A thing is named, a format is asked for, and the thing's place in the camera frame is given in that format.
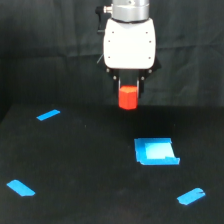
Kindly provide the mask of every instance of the blue paper strip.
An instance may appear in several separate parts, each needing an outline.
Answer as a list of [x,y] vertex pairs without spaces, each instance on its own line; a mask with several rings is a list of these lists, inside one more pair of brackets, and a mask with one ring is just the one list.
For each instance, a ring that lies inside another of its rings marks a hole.
[[46,114],[43,114],[43,115],[37,117],[37,119],[40,120],[40,121],[43,121],[43,120],[46,120],[47,118],[53,117],[53,116],[55,116],[56,114],[59,114],[59,113],[60,113],[60,111],[58,111],[58,110],[52,110],[52,111],[50,111]]
[[205,193],[200,188],[195,188],[194,190],[180,196],[177,198],[180,204],[189,205],[190,203],[202,198],[205,196]]
[[142,165],[179,165],[180,164],[180,158],[168,158],[165,159],[146,159],[141,160],[140,163]]
[[145,142],[143,139],[135,139],[136,160],[140,162],[146,160]]
[[145,143],[172,143],[171,138],[141,138]]
[[21,183],[18,180],[13,180],[10,183],[7,184],[8,187],[10,187],[13,191],[18,193],[20,196],[33,196],[35,194],[34,191],[32,191],[30,188],[25,186],[23,183]]

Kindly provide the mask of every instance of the black background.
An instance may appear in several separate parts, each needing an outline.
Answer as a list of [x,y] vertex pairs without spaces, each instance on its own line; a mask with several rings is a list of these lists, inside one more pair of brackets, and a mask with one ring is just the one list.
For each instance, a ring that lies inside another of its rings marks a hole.
[[[96,34],[94,11],[110,4],[2,0],[2,104],[116,105],[112,81],[96,64],[103,36]],[[224,105],[223,7],[218,0],[151,1],[162,69],[146,80],[140,105]]]
[[[0,223],[222,224],[224,2],[151,1],[162,68],[128,112],[96,64],[94,11],[110,4],[0,1],[1,119],[12,105],[0,128]],[[36,119],[51,109],[61,114]],[[142,137],[171,137],[180,166],[138,164]],[[13,179],[36,195],[15,194]],[[180,205],[196,187],[206,197]]]

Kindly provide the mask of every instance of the blue folded paper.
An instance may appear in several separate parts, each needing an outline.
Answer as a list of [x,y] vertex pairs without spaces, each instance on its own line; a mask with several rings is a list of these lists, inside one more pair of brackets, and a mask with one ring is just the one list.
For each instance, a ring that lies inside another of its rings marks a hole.
[[135,139],[136,159],[142,165],[179,165],[170,138]]
[[202,189],[195,188],[194,190],[178,197],[177,200],[179,201],[180,204],[189,205],[192,202],[194,202],[204,196],[205,196],[205,193]]

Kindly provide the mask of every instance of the black table surface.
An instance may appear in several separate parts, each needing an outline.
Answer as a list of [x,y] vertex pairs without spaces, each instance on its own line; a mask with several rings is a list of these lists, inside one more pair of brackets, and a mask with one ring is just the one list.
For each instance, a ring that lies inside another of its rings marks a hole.
[[[223,109],[13,105],[0,124],[0,223],[223,224],[223,136]],[[137,163],[145,137],[171,138],[180,165]],[[198,187],[205,197],[179,204]]]

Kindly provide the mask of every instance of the red block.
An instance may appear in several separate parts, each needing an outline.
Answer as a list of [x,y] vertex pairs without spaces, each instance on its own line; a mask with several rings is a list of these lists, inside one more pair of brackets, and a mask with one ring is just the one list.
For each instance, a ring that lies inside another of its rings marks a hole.
[[122,86],[119,90],[119,107],[134,110],[138,106],[137,86]]

